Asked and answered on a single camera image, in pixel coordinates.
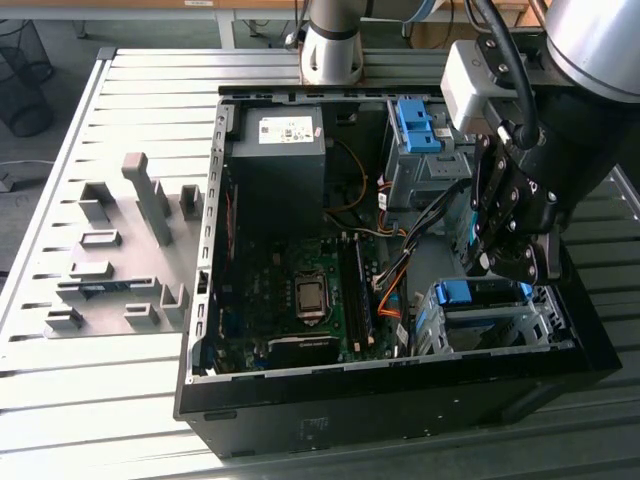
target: wire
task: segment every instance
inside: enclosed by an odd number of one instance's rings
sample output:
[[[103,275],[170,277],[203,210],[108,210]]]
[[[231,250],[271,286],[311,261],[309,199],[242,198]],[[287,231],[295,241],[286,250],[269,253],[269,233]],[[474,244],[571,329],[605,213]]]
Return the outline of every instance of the wire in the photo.
[[[413,227],[407,233],[407,238],[402,245],[403,248],[407,248],[407,245],[414,239],[416,234],[420,230],[424,230],[425,228],[430,227],[434,223],[436,223],[441,215],[445,213],[444,207],[449,202],[449,200],[453,199],[458,192],[464,190],[465,188],[471,185],[471,179],[463,178],[458,180],[453,185],[451,185],[448,189],[438,195],[435,200],[433,200],[427,208],[425,208],[422,213],[418,216],[417,220],[413,224]]]
[[[520,54],[509,33],[509,29],[493,2],[491,0],[476,0],[476,7],[491,29],[491,34],[502,53],[505,64],[509,68],[518,93],[518,103],[520,104],[524,121],[522,127],[514,132],[516,144],[523,150],[530,150],[538,143],[540,130],[538,127],[538,110],[536,109],[527,71],[520,60]]]
[[[282,40],[284,38],[284,34],[287,31],[287,28],[289,27],[289,24],[291,23],[291,20],[287,20],[287,23],[284,24],[284,27],[282,28],[282,31],[280,32],[280,35],[278,35],[278,41]]]
[[[360,173],[362,174],[362,191],[360,192],[360,196],[348,205],[343,205],[341,207],[328,208],[326,210],[329,213],[340,213],[346,210],[350,210],[353,207],[356,207],[358,204],[360,204],[365,194],[367,193],[367,174],[364,171],[364,166],[362,165],[362,162],[360,161],[358,156],[353,152],[353,150],[351,150],[347,146],[346,143],[344,143],[342,140],[334,140],[334,143],[336,143],[337,145],[340,145],[349,153],[349,155],[351,155],[351,158],[353,158],[353,160],[358,164],[358,168],[360,169]]]
[[[297,12],[298,2],[296,0],[296,12]],[[307,9],[309,8],[309,0],[304,0],[302,4],[302,10],[300,10],[300,18],[298,18],[296,28],[293,31],[293,41],[294,43],[298,41],[298,35],[300,34],[300,29],[302,28],[302,23],[304,22],[304,17],[307,14]]]
[[[47,165],[53,165],[55,162],[50,160],[11,160],[9,162],[0,162],[0,167],[2,165],[19,165],[23,163],[44,163]]]
[[[385,293],[384,297],[382,297],[382,300],[380,301],[380,305],[378,305],[378,315],[381,315],[381,312],[385,311],[385,308],[384,308],[385,303],[387,303],[387,300],[389,300],[389,297],[391,296],[391,293],[393,292],[393,290],[396,288],[396,285],[398,285],[398,282],[400,281],[402,276],[406,273],[408,266],[409,264],[407,263],[404,267],[402,267],[402,270],[398,272],[398,274],[396,275],[396,278],[393,280],[393,282],[387,289],[387,293]]]
[[[433,47],[429,47],[429,48],[444,48],[444,46],[449,41],[449,38],[451,37],[451,32],[453,32],[453,14],[455,10],[455,6],[453,5],[453,0],[449,0],[449,5],[451,6],[451,8],[449,10],[449,26],[447,27],[447,34],[444,37],[444,40],[434,45]]]
[[[378,315],[384,315],[386,317],[393,317],[393,318],[401,318],[400,312],[398,312],[397,310],[380,310],[378,312]]]
[[[368,233],[369,235],[373,235],[380,238],[391,238],[394,236],[393,234],[389,234],[389,233],[376,232],[375,230],[371,230],[369,228],[352,227],[342,222],[335,215],[333,215],[331,212],[328,212],[328,211],[325,211],[325,215],[329,218],[329,220],[335,223],[338,226],[338,228],[342,228],[344,230],[352,230],[354,232]]]
[[[467,13],[467,17],[469,18],[469,23],[478,33],[491,33],[491,30],[483,27],[478,22],[476,15],[473,13],[473,6],[471,5],[471,0],[464,0],[464,11]]]
[[[392,228],[384,228],[384,225],[382,224],[382,217],[384,216],[384,212],[382,210],[380,210],[380,215],[378,215],[378,231],[380,233],[393,233],[393,229]],[[407,236],[407,231],[399,228],[398,229],[398,235],[400,235],[401,237],[406,237]]]

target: electrical cable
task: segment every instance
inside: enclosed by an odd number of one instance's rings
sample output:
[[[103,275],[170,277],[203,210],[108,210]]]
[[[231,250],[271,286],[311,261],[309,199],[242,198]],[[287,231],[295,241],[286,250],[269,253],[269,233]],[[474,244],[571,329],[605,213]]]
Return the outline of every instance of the electrical cable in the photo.
[[[467,18],[469,18],[469,23],[474,28],[474,30],[478,33],[491,33],[491,30],[483,27],[478,22],[476,15],[473,13],[473,6],[471,5],[471,0],[464,0],[464,11],[467,13]]]
[[[2,165],[19,165],[23,163],[44,163],[46,165],[53,165],[55,162],[50,160],[11,160],[8,162],[0,162],[0,167]]]
[[[380,214],[378,215],[378,231],[380,233],[393,233],[393,229],[392,228],[384,228],[384,225],[382,224],[382,217],[384,216],[384,212],[382,210],[380,210]],[[401,237],[406,237],[407,236],[407,231],[403,228],[399,228],[398,229],[398,235],[400,235]]]
[[[348,205],[343,205],[341,207],[328,208],[326,210],[329,213],[340,213],[346,210],[350,210],[353,207],[360,204],[365,194],[367,193],[367,174],[364,171],[364,166],[362,165],[362,162],[360,161],[358,156],[353,152],[353,150],[351,150],[351,148],[349,148],[349,146],[346,143],[344,143],[342,140],[337,140],[337,139],[334,140],[334,143],[336,145],[340,145],[342,148],[344,148],[347,151],[347,153],[351,156],[351,158],[353,158],[354,162],[356,162],[356,164],[358,165],[358,168],[360,169],[360,173],[362,174],[362,190],[360,192],[360,196],[358,196],[357,199],[355,199],[353,202],[351,202]]]
[[[418,215],[418,218],[416,219],[415,223],[413,224],[413,227],[411,227],[411,229],[409,229],[409,231],[407,232],[407,237],[406,237],[406,239],[405,239],[405,241],[404,241],[404,243],[402,245],[402,248],[407,248],[407,245],[413,240],[416,232],[418,230],[420,230],[420,229],[424,229],[424,226],[425,226],[424,222],[430,222],[431,223],[432,219],[437,216],[437,213],[436,213],[436,214],[433,214],[431,217],[427,218],[427,216],[430,213],[432,213],[433,211],[438,212],[439,210],[442,210],[443,207],[446,205],[446,203],[448,203],[449,197],[453,197],[453,196],[457,195],[458,192],[466,189],[470,185],[471,185],[471,179],[463,178],[463,179],[460,179],[457,182],[455,182],[448,189],[446,189],[444,192],[442,192],[440,195],[438,195],[427,206],[427,208],[425,208],[422,211],[422,213],[420,213],[420,215]]]
[[[300,34],[300,29],[302,28],[302,24],[304,22],[304,17],[307,14],[307,9],[309,8],[309,0],[304,0],[304,3],[302,4],[302,10],[300,10],[300,18],[298,18],[298,21],[296,23],[296,28],[293,31],[293,42],[295,44],[295,42],[298,41],[298,35]]]
[[[384,305],[387,303],[387,300],[389,300],[389,297],[391,296],[391,293],[393,292],[393,290],[396,288],[396,285],[398,285],[398,282],[402,279],[402,276],[405,274],[405,272],[407,271],[407,267],[409,266],[409,264],[407,263],[402,270],[400,270],[398,272],[398,274],[396,275],[396,278],[393,280],[393,282],[391,283],[391,285],[389,286],[389,288],[387,289],[387,292],[384,294],[384,296],[382,297],[382,300],[380,301],[380,304],[378,305],[378,315],[382,315],[381,312],[385,311]]]
[[[447,190],[442,192],[435,200],[433,200],[427,208],[418,216],[418,219],[414,223],[413,227],[407,233],[407,236],[402,243],[402,254],[396,259],[396,261],[380,275],[374,277],[373,287],[378,288],[381,284],[387,281],[391,275],[401,268],[402,265],[408,265],[409,259],[415,249],[418,246],[418,236],[423,234],[427,229],[438,223],[440,219],[447,212],[447,206],[455,196],[471,185],[470,179],[458,180],[451,185]]]
[[[341,228],[343,230],[352,230],[354,232],[361,232],[361,233],[367,233],[369,235],[373,235],[375,237],[380,237],[380,238],[391,238],[394,235],[393,234],[389,234],[389,233],[380,233],[380,232],[376,232],[375,230],[371,230],[369,228],[361,228],[361,227],[353,227],[351,225],[347,225],[346,223],[344,223],[342,220],[338,219],[334,214],[332,214],[331,212],[325,211],[325,215],[327,216],[327,218],[329,218],[329,220],[331,220],[338,228]]]
[[[449,41],[449,38],[451,37],[451,33],[453,32],[453,14],[455,10],[455,6],[453,5],[453,0],[449,0],[449,5],[451,8],[449,10],[449,25],[447,27],[447,34],[445,35],[444,40],[442,40],[440,43],[437,43],[433,47],[429,47],[429,48],[432,48],[432,49],[444,48],[447,42]]]
[[[280,32],[280,35],[278,35],[278,41],[284,38],[284,34],[287,31],[287,28],[289,27],[290,23],[291,23],[291,20],[287,20],[287,23],[284,24],[284,27],[282,27],[282,31]]]
[[[509,29],[492,0],[475,1],[478,11],[491,29],[491,35],[502,53],[505,64],[509,68],[518,93],[518,103],[520,104],[524,121],[523,125],[514,132],[514,140],[521,149],[530,150],[538,143],[540,130],[538,126],[538,110],[527,71],[520,60],[520,53],[509,33]]]

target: mesh wastebasket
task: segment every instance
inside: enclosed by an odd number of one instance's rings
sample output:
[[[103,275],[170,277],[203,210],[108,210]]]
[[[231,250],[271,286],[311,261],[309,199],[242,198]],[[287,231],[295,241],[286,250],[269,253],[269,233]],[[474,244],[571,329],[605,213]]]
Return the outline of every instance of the mesh wastebasket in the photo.
[[[49,56],[32,20],[0,20],[0,55],[20,75],[21,69],[30,70],[39,83],[53,75]]]
[[[0,120],[16,137],[36,135],[53,121],[53,112],[26,58],[15,53],[12,64],[0,54]]]

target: ram slot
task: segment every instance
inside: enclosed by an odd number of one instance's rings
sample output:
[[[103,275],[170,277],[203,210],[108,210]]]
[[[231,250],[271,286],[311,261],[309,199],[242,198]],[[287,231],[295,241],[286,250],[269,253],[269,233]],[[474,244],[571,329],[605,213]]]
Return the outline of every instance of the ram slot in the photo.
[[[340,280],[344,306],[347,340],[349,348],[361,352],[369,346],[369,330],[365,318],[362,282],[359,272],[359,253],[351,238],[342,238],[338,242],[338,260],[340,262]]]

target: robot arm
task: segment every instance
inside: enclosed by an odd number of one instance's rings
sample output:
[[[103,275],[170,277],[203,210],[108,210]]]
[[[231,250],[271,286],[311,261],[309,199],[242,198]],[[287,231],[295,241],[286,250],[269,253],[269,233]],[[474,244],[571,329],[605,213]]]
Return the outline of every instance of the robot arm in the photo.
[[[555,282],[560,233],[639,118],[640,2],[555,0],[546,33],[513,35],[522,62],[510,58],[492,3],[476,4],[492,34],[456,42],[441,85],[456,128],[478,134],[465,267]]]
[[[426,17],[436,0],[313,0],[301,54],[302,75],[314,85],[349,85],[362,76],[360,19],[414,21]]]

